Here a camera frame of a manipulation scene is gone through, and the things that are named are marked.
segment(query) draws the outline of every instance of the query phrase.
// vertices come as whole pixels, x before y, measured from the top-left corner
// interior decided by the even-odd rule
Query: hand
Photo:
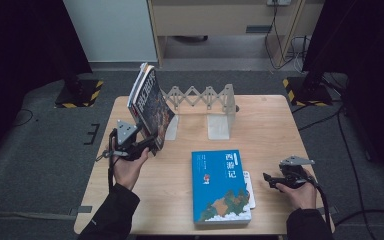
[[[149,148],[145,148],[142,151],[142,155],[139,159],[134,161],[126,161],[122,158],[118,159],[118,161],[114,165],[114,178],[115,181],[129,189],[130,191],[136,184],[136,181],[139,178],[140,169],[145,161],[148,159]],[[119,156],[113,156],[112,161],[116,161]]]
[[[306,169],[304,171],[307,173],[307,176],[310,176],[310,172]],[[276,187],[284,192],[291,201],[292,208],[294,210],[301,209],[315,209],[316,208],[316,197],[317,189],[313,184],[306,182],[304,185],[297,189],[289,188],[281,183],[277,183]]]

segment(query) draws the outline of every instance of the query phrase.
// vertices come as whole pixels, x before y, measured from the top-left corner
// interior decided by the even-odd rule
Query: white cabinet
[[[146,0],[64,0],[89,62],[157,62]]]

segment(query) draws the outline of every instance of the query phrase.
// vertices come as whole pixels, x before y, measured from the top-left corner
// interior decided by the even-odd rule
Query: wooden table
[[[281,160],[291,155],[308,158],[289,105],[285,97],[276,95],[239,95],[235,100],[239,112],[230,140],[208,140],[205,113],[179,112],[176,140],[166,141],[155,157],[150,155],[133,189],[141,202],[133,216],[132,234],[286,234],[286,219],[292,209],[282,193],[269,188],[262,173],[281,177]],[[97,155],[108,144],[117,119],[134,124],[126,102],[127,97],[116,99]],[[243,168],[251,175],[256,201],[252,220],[233,228],[197,228],[192,219],[191,151],[233,148],[240,150]],[[311,166],[304,167],[314,173]],[[82,206],[93,206],[92,212],[78,214],[76,233],[87,225],[108,194],[107,168],[105,159],[93,167],[82,202]],[[323,206],[320,198],[317,204]]]

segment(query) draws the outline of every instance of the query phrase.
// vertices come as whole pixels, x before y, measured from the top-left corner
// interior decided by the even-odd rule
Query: open book
[[[161,150],[168,125],[175,114],[165,102],[154,66],[148,63],[141,65],[127,107],[136,124],[143,124],[143,138],[154,136],[155,146]]]

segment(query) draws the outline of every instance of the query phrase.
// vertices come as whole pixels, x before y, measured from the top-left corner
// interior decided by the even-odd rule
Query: book
[[[239,150],[192,152],[195,224],[247,224],[251,221]]]
[[[143,124],[143,138],[154,136],[157,150],[163,149],[167,128],[175,114],[164,99],[154,66],[141,64],[127,108],[136,124]]]

